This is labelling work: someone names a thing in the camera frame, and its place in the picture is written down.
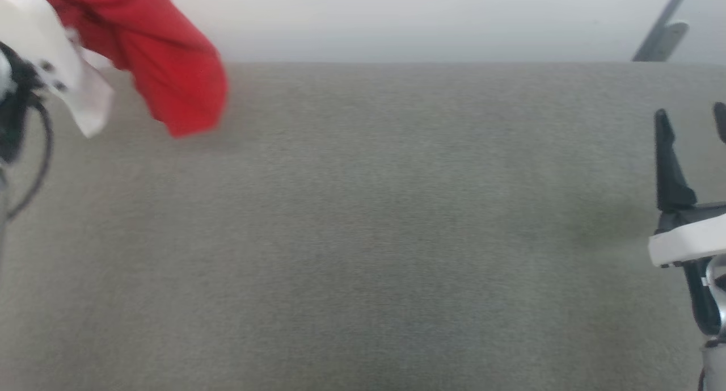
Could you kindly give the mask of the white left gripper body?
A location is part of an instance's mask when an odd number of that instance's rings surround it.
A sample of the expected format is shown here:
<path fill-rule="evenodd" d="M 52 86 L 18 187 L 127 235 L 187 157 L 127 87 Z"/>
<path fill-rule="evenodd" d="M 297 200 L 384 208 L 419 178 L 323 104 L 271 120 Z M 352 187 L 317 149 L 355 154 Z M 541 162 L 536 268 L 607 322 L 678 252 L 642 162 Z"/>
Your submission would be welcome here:
<path fill-rule="evenodd" d="M 46 0 L 1 0 L 1 39 L 31 63 L 40 81 L 73 107 L 83 107 L 84 62 Z"/>

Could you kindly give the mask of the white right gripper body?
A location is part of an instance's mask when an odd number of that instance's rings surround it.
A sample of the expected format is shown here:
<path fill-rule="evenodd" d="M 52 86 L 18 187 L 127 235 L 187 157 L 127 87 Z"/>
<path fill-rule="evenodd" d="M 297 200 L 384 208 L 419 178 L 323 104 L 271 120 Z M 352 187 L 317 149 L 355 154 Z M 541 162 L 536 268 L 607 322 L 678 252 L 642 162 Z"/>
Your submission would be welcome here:
<path fill-rule="evenodd" d="M 661 212 L 648 253 L 656 267 L 725 253 L 725 203 Z"/>

